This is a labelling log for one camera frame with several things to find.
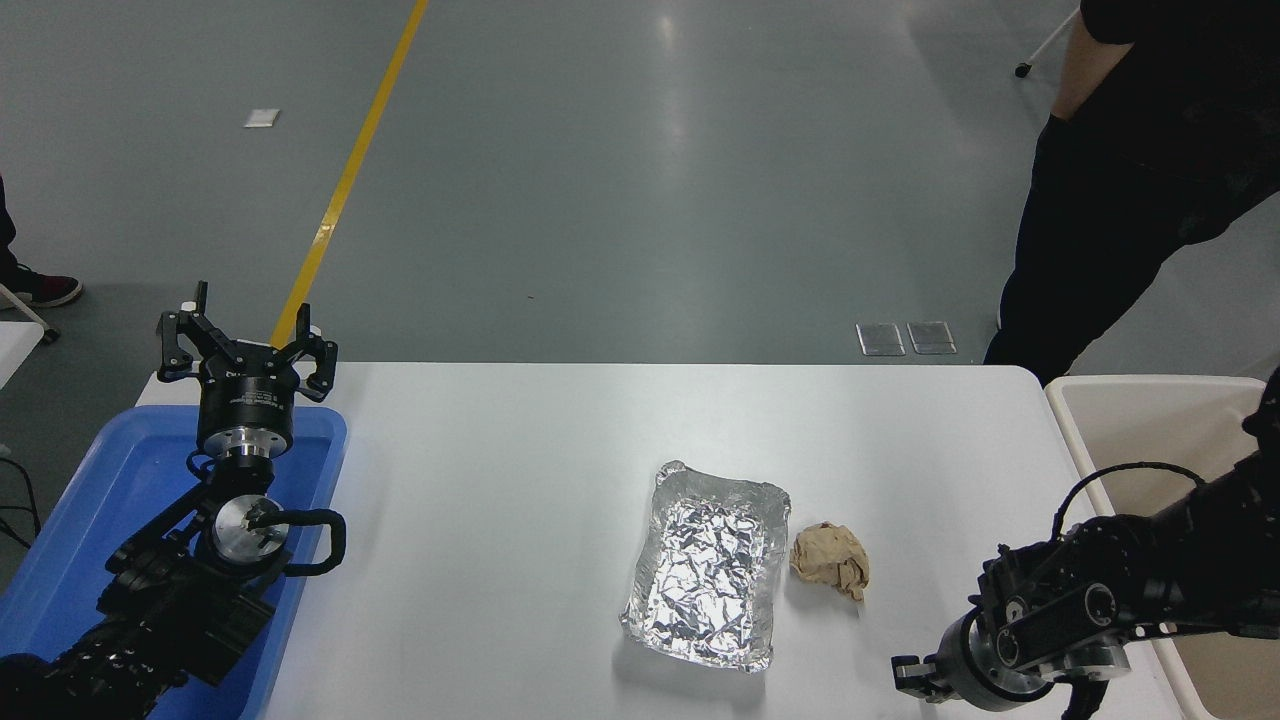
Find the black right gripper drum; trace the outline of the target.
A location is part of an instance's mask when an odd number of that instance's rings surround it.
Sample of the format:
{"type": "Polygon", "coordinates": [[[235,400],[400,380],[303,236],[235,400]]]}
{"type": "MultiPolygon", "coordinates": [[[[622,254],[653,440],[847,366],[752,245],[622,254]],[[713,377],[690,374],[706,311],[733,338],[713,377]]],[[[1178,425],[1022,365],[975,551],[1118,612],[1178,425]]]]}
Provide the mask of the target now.
{"type": "Polygon", "coordinates": [[[978,683],[970,652],[970,630],[974,618],[960,618],[941,635],[934,652],[932,673],[932,692],[928,702],[941,705],[948,701],[964,701],[973,707],[980,707],[982,685],[978,683]]]}

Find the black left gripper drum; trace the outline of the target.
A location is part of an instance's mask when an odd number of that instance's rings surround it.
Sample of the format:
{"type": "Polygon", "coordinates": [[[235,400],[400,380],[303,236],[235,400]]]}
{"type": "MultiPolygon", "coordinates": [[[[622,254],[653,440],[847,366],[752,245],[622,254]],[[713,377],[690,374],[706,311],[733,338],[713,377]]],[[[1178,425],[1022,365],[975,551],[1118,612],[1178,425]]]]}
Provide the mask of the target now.
{"type": "Polygon", "coordinates": [[[215,354],[198,365],[197,432],[218,434],[237,427],[293,432],[296,370],[266,345],[241,345],[232,357],[215,354]]]}

